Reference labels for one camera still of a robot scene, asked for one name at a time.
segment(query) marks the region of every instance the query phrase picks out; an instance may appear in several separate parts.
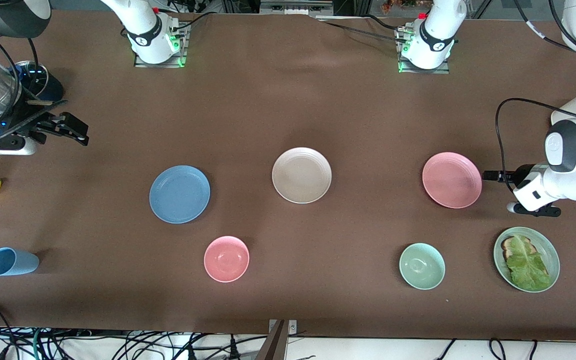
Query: table surface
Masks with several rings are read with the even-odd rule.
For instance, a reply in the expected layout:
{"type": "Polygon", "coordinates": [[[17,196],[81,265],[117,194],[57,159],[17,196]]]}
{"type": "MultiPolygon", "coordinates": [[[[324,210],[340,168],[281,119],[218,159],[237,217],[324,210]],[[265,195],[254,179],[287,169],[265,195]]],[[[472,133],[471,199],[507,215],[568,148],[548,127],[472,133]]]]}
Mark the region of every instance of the table surface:
{"type": "MultiPolygon", "coordinates": [[[[393,24],[402,19],[390,19],[393,24]]],[[[370,20],[347,26],[388,35],[370,20]]],[[[538,23],[552,37],[553,23],[538,23]]],[[[39,269],[0,277],[12,324],[53,328],[264,333],[297,319],[307,335],[576,339],[576,202],[562,216],[510,214],[505,186],[486,182],[466,209],[434,203],[425,161],[454,151],[480,171],[501,166],[497,105],[576,96],[576,54],[523,22],[465,21],[450,75],[398,73],[393,43],[308,16],[211,15],[192,31],[183,69],[132,68],[112,13],[55,11],[36,39],[90,143],[50,137],[35,155],[0,156],[0,247],[37,253],[39,269]],[[320,151],[333,184],[289,203],[271,181],[297,146],[320,151]],[[187,164],[210,180],[206,211],[172,225],[149,206],[153,180],[187,164]],[[527,226],[557,249],[548,291],[521,292],[498,274],[497,236],[527,226]],[[222,235],[244,240],[250,265],[220,284],[203,266],[222,235]],[[409,244],[432,244],[446,275],[430,291],[398,271],[409,244]]],[[[5,39],[16,60],[22,39],[5,39]]],[[[549,112],[508,104],[510,168],[544,160],[549,112]]]]}

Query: white floor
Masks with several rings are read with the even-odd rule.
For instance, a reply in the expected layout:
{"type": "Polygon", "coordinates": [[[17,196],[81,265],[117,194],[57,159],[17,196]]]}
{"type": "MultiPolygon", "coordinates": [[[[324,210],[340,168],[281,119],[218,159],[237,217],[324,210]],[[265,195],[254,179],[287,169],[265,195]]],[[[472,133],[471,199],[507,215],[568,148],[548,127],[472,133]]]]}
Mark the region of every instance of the white floor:
{"type": "MultiPolygon", "coordinates": [[[[242,340],[251,335],[236,335],[242,340]]],[[[182,346],[188,341],[189,335],[176,335],[174,344],[182,346]]],[[[209,335],[195,344],[198,347],[227,346],[230,335],[209,335]]],[[[286,360],[435,360],[444,351],[448,340],[423,339],[341,339],[341,338],[302,338],[294,337],[288,341],[286,360]]],[[[240,353],[258,351],[263,339],[242,343],[237,346],[240,353]]],[[[161,344],[169,344],[165,339],[161,344]]],[[[67,340],[62,344],[64,350],[73,360],[111,360],[116,351],[124,346],[120,339],[99,340],[67,340]]],[[[508,360],[528,360],[532,342],[503,341],[505,355],[508,360]]],[[[0,341],[0,351],[4,343],[0,341]]],[[[165,359],[172,358],[172,350],[158,348],[165,359]]],[[[203,360],[214,351],[197,351],[197,359],[203,360]]],[[[134,350],[123,359],[131,360],[134,350]]],[[[7,360],[16,359],[11,349],[7,360]]],[[[34,360],[25,354],[23,360],[34,360]]],[[[162,355],[146,351],[137,360],[161,360],[162,355]]],[[[187,353],[178,358],[187,360],[187,353]]],[[[534,360],[576,360],[576,342],[539,342],[534,360]]],[[[212,360],[221,360],[215,356],[212,360]]],[[[495,360],[489,351],[488,342],[480,340],[457,340],[444,360],[495,360]]]]}

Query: pink plate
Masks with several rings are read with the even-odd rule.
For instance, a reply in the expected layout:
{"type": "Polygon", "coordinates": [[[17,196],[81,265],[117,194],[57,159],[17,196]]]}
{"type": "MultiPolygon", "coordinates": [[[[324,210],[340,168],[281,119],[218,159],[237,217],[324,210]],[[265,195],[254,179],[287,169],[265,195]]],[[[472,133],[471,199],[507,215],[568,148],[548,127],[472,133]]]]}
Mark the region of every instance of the pink plate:
{"type": "Polygon", "coordinates": [[[203,255],[203,267],[214,280],[230,283],[246,272],[250,254],[246,244],[234,236],[215,239],[203,255]]]}
{"type": "Polygon", "coordinates": [[[467,157],[437,153],[423,166],[423,187],[432,200],[446,208],[470,207],[482,193],[482,176],[467,157]]]}

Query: cup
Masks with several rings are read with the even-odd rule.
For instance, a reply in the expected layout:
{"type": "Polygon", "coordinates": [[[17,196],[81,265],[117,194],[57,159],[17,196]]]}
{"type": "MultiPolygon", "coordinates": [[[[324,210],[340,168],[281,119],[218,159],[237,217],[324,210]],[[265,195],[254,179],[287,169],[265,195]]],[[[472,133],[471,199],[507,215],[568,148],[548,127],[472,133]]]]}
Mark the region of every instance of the cup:
{"type": "Polygon", "coordinates": [[[29,274],[39,267],[39,257],[16,248],[0,248],[0,276],[29,274]]]}

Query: bread slice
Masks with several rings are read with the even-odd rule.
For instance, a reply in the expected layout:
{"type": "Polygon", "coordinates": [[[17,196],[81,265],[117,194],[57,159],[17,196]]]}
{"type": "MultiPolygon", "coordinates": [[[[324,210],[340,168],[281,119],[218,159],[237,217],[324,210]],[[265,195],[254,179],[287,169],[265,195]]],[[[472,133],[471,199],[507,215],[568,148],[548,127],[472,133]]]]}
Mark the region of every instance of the bread slice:
{"type": "MultiPolygon", "coordinates": [[[[513,255],[513,251],[510,249],[510,241],[514,239],[514,237],[508,237],[508,239],[503,240],[503,242],[501,243],[501,249],[503,250],[503,259],[506,260],[506,262],[508,261],[508,258],[510,256],[513,255]]],[[[535,248],[534,244],[531,243],[530,239],[528,239],[528,237],[524,237],[524,242],[526,242],[528,244],[528,246],[530,247],[530,253],[534,254],[537,253],[537,248],[535,248]]],[[[548,270],[544,269],[544,274],[548,275],[548,270]]]]}

